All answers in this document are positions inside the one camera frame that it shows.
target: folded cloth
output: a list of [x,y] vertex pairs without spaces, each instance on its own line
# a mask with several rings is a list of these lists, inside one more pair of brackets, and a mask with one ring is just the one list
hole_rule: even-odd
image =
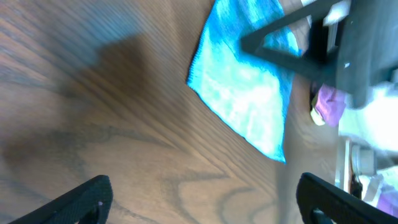
[[[228,126],[281,162],[293,73],[244,55],[239,39],[283,15],[278,0],[216,0],[188,75],[188,86]],[[264,37],[264,46],[299,54],[287,27]]]

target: blue cloth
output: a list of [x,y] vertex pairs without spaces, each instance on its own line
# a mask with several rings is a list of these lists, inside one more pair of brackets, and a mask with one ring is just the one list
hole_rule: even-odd
[[[228,126],[281,162],[293,73],[244,55],[239,38],[283,15],[278,0],[216,0],[188,76],[188,85]],[[264,45],[299,53],[287,27],[267,35]]]

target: brown wooden surface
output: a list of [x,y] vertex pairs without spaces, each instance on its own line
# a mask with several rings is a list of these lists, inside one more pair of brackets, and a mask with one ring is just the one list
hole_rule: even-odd
[[333,182],[337,130],[295,77],[284,165],[201,102],[185,79],[212,4],[0,0],[0,223],[98,174],[108,223],[301,222],[298,179]]

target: wood grain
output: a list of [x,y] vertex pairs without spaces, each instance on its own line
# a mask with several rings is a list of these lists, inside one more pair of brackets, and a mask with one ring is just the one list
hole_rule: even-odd
[[213,114],[185,84],[212,5],[0,1],[0,223],[98,174],[108,223],[301,222],[298,179],[333,181],[337,130],[311,122],[300,77],[286,165]]

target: wooden table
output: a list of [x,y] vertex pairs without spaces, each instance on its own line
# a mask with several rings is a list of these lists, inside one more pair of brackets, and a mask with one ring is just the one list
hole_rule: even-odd
[[333,182],[337,129],[312,123],[300,77],[286,165],[212,113],[185,84],[212,5],[0,1],[0,223],[98,174],[114,190],[108,223],[301,222],[297,182]]

